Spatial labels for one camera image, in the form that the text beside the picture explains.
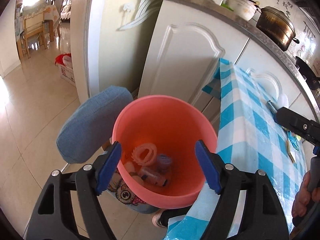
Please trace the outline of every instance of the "brown metal pot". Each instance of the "brown metal pot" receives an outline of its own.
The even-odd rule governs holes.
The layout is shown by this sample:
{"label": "brown metal pot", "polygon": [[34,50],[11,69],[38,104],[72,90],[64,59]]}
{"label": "brown metal pot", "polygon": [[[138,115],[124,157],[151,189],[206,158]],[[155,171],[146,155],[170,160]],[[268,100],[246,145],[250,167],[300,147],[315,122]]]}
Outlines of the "brown metal pot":
{"label": "brown metal pot", "polygon": [[261,9],[261,15],[256,27],[272,39],[282,51],[288,49],[292,40],[295,43],[300,43],[295,38],[296,33],[292,22],[282,11],[271,6]]}

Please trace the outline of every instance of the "silver bolt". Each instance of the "silver bolt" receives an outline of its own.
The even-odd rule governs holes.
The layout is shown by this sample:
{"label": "silver bolt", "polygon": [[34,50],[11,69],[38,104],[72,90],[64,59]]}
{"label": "silver bolt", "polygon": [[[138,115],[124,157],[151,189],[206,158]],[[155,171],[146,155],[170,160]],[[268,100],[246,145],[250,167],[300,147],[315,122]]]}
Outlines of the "silver bolt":
{"label": "silver bolt", "polygon": [[261,176],[264,176],[266,174],[266,172],[264,170],[258,170],[258,174]]}
{"label": "silver bolt", "polygon": [[224,167],[225,167],[228,171],[232,171],[232,170],[233,170],[233,165],[230,164],[230,163],[227,163]]}
{"label": "silver bolt", "polygon": [[59,173],[60,172],[58,170],[55,170],[55,171],[51,172],[51,175],[55,177],[55,176],[58,176]]}
{"label": "silver bolt", "polygon": [[87,165],[83,166],[83,169],[84,169],[85,171],[89,171],[89,170],[92,169],[92,165],[91,165],[91,164],[87,164]]}

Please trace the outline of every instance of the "granite countertop edge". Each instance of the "granite countertop edge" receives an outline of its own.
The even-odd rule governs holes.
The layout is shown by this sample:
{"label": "granite countertop edge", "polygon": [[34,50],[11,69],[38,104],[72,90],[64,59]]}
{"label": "granite countertop edge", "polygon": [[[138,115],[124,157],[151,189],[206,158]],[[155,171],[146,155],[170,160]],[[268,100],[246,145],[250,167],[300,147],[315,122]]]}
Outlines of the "granite countertop edge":
{"label": "granite countertop edge", "polygon": [[308,87],[302,75],[297,70],[293,62],[289,59],[289,57],[262,31],[236,15],[234,12],[217,5],[212,0],[171,1],[196,8],[224,21],[227,24],[238,29],[242,33],[246,34],[250,39],[263,47],[263,49],[265,49],[284,68],[284,70],[286,70],[286,72],[291,76],[294,82],[299,86],[300,91],[309,100],[308,103],[315,116],[317,117],[317,121],[320,122],[320,109],[312,91]]}

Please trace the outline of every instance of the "blue and white checkered tablecloth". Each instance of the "blue and white checkered tablecloth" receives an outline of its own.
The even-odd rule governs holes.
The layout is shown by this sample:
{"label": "blue and white checkered tablecloth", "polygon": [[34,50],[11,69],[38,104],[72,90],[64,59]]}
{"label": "blue and white checkered tablecloth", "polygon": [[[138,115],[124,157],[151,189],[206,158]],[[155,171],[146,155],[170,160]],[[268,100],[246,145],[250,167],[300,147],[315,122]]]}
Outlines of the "blue and white checkered tablecloth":
{"label": "blue and white checkered tablecloth", "polygon": [[[266,107],[267,94],[249,74],[220,59],[212,82],[203,91],[221,99],[217,154],[225,163],[241,171],[266,171],[276,190],[289,232],[293,229],[291,208],[307,170],[302,144],[292,163],[286,148],[288,139],[283,128],[274,122]],[[200,239],[217,205],[219,196],[205,183],[196,202],[186,216],[169,220],[165,240]],[[239,202],[244,203],[245,192]],[[229,237],[238,232],[242,213],[236,212]]]}

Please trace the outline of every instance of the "person's foot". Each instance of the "person's foot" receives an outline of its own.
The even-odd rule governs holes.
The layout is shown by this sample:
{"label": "person's foot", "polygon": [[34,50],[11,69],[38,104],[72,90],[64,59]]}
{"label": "person's foot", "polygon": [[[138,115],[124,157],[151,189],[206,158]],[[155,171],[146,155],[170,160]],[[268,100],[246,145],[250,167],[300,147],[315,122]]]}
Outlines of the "person's foot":
{"label": "person's foot", "polygon": [[160,217],[162,215],[162,212],[165,211],[166,209],[159,209],[156,214],[152,218],[152,223],[155,227],[157,228],[165,228],[160,222]]}

